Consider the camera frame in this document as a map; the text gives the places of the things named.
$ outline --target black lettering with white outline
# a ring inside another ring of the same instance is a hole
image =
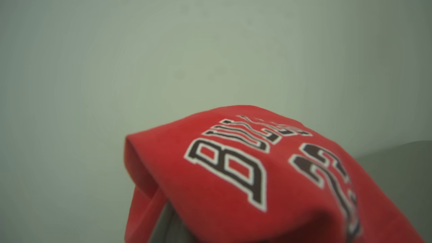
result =
[[[335,174],[333,174],[329,167],[330,165],[341,175],[344,183],[350,184],[348,173],[343,167],[341,161],[329,150],[324,149],[318,145],[304,143],[299,148],[305,155],[310,157],[308,159],[304,156],[294,154],[288,162],[301,174],[305,175],[319,188],[324,189],[325,180],[317,171],[321,171],[327,180],[329,187],[341,209],[342,214],[346,219],[346,242],[352,242],[361,232],[360,220],[357,215],[357,199],[353,189],[348,189],[345,194],[341,188]],[[324,153],[329,155],[333,161],[330,161],[324,156]]]
[[[258,136],[266,139],[267,141],[269,141],[271,144],[277,144],[280,139],[282,138],[279,134],[277,134],[276,132],[273,132],[272,130],[263,128],[262,131],[258,131],[252,128],[252,126],[246,122],[243,121],[233,121],[233,120],[229,120],[229,119],[223,119],[221,121],[221,123],[223,124],[229,124],[229,125],[241,125],[246,127],[247,129],[249,129],[251,132],[257,134]]]
[[[233,128],[223,125],[212,126],[209,130],[203,132],[206,136],[216,136],[224,139],[241,142],[246,146],[260,150],[265,153],[269,153],[270,146],[266,141],[263,141],[247,130],[242,128]]]
[[[267,126],[268,128],[272,129],[273,131],[280,133],[284,137],[295,136],[295,135],[312,136],[311,133],[304,131],[302,129],[290,126],[290,125],[285,125],[285,124],[275,123],[275,122],[271,122],[272,125],[270,125],[269,123],[265,123],[263,119],[257,119],[257,120],[262,121],[262,122],[256,122],[256,121],[252,121],[250,118],[248,118],[247,116],[244,116],[244,115],[238,115],[238,117],[240,117],[240,118],[242,118],[242,119],[244,119],[250,123],[253,123],[253,124],[259,124],[259,125]]]
[[[213,151],[214,158],[201,152],[205,147]],[[267,211],[267,172],[261,161],[240,149],[220,144],[205,138],[195,139],[190,145],[184,158],[193,164],[199,164],[208,171],[235,185],[248,195],[248,202],[263,212]],[[229,167],[229,160],[249,170],[245,176]]]

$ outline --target bulls jersey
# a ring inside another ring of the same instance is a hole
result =
[[[423,242],[337,143],[256,106],[128,135],[124,161],[126,243],[149,240],[167,200],[197,242]]]

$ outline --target red shirt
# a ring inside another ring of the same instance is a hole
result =
[[[337,143],[255,106],[128,135],[124,161],[126,243],[148,241],[167,199],[199,242],[423,242]]]

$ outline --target gray wall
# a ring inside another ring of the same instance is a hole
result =
[[[0,0],[0,241],[121,242],[124,136],[251,104],[354,156],[432,138],[424,0]]]

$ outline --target gray surface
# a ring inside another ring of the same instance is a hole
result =
[[[432,141],[418,141],[357,159],[384,193],[432,242]]]
[[[159,216],[149,243],[194,243],[195,237],[188,230],[175,212],[170,202],[167,202]]]

